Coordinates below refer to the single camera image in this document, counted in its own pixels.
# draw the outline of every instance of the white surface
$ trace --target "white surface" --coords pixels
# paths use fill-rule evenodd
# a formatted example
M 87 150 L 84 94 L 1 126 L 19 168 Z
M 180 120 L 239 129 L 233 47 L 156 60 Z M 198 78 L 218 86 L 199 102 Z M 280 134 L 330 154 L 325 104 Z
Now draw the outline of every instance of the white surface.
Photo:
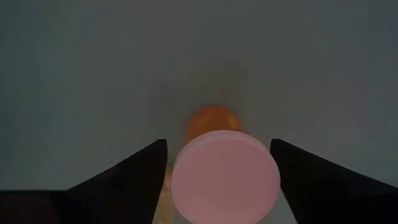
M 396 1 L 5 1 L 0 188 L 67 189 L 221 103 L 398 186 Z M 281 199 L 267 223 L 292 223 Z

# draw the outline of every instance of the round object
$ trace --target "round object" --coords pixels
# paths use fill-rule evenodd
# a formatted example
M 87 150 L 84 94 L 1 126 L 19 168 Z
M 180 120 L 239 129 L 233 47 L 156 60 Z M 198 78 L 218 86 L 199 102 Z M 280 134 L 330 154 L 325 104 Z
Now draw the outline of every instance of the round object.
M 180 213 L 195 224 L 253 224 L 277 200 L 277 165 L 257 139 L 211 131 L 190 141 L 175 163 L 171 191 Z

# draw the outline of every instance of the gray wall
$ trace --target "gray wall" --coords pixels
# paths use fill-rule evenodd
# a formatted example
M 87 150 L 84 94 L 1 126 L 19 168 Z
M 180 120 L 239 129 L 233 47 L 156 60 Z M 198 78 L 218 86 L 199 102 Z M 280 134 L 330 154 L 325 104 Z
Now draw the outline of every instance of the gray wall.
M 172 163 L 207 103 L 398 186 L 396 1 L 9 0 L 0 18 L 0 189 L 67 189 L 156 138 Z

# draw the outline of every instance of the gray background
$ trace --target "gray background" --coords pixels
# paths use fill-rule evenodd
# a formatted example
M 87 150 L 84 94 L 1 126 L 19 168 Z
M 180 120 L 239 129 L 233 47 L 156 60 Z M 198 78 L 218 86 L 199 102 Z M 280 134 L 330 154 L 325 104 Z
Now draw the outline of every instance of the gray background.
M 0 4 L 0 189 L 67 189 L 201 105 L 398 186 L 397 1 Z M 281 195 L 265 223 L 294 223 Z M 185 223 L 177 217 L 177 223 Z

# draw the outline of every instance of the pink cylinder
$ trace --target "pink cylinder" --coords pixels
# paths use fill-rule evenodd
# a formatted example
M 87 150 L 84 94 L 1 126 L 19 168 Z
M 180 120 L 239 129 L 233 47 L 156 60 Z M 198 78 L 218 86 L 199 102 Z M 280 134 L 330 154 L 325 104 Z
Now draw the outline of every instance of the pink cylinder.
M 171 191 L 176 208 L 195 224 L 253 224 L 279 193 L 278 167 L 266 147 L 237 131 L 211 131 L 177 157 Z

